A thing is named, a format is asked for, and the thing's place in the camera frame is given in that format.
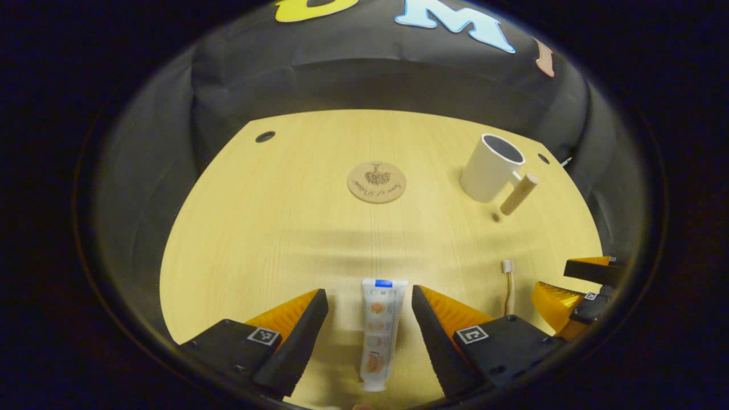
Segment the toothbrush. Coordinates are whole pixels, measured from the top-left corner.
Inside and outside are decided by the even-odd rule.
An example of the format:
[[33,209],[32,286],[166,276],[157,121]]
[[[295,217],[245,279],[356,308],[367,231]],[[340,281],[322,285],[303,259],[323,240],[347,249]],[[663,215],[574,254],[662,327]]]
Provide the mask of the toothbrush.
[[507,280],[506,303],[504,304],[504,316],[514,314],[514,263],[511,259],[502,260],[502,272],[509,275]]

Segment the light wood tabletop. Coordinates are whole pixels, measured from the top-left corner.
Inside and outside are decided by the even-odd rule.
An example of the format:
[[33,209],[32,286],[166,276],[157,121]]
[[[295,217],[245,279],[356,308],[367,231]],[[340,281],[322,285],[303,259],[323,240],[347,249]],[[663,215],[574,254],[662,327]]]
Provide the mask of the light wood tabletop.
[[[256,143],[266,131],[276,135]],[[499,211],[510,184],[488,204],[459,184],[484,133],[518,147],[526,158],[520,173],[539,178],[510,216]],[[402,196],[369,204],[352,195],[347,176],[368,161],[402,170]],[[303,112],[251,121],[210,163],[171,231],[160,298],[172,337],[183,343],[221,319],[245,322],[324,288],[330,312],[286,401],[400,409],[443,397],[410,307],[412,285],[501,317],[507,291],[501,261],[512,259],[515,313],[553,334],[531,305],[535,282],[597,292],[598,285],[562,273],[568,258],[600,255],[580,192],[539,142],[436,115]],[[366,277],[410,282],[384,392],[365,392],[359,380]]]

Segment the round coaster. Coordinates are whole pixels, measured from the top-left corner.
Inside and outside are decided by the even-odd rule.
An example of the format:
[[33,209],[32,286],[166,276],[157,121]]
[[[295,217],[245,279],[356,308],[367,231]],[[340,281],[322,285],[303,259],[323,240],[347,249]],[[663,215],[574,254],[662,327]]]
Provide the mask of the round coaster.
[[355,166],[347,177],[349,190],[371,204],[390,202],[405,192],[405,175],[391,163],[366,162]]

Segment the toothpaste tube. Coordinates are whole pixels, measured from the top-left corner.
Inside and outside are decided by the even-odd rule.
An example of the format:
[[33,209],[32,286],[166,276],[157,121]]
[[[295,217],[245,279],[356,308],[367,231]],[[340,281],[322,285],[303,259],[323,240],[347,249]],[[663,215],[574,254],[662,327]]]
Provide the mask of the toothpaste tube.
[[390,378],[397,323],[407,286],[406,280],[362,280],[365,321],[359,375],[364,380],[364,391],[381,392]]

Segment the white mug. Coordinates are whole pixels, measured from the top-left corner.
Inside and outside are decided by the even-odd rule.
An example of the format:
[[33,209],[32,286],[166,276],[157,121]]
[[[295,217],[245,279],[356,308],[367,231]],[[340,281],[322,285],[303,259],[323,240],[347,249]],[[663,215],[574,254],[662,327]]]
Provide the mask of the white mug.
[[501,206],[501,211],[509,215],[539,183],[532,174],[524,178],[519,175],[517,170],[525,162],[524,154],[506,139],[483,134],[461,173],[463,191],[476,201],[491,202],[511,182],[514,191]]

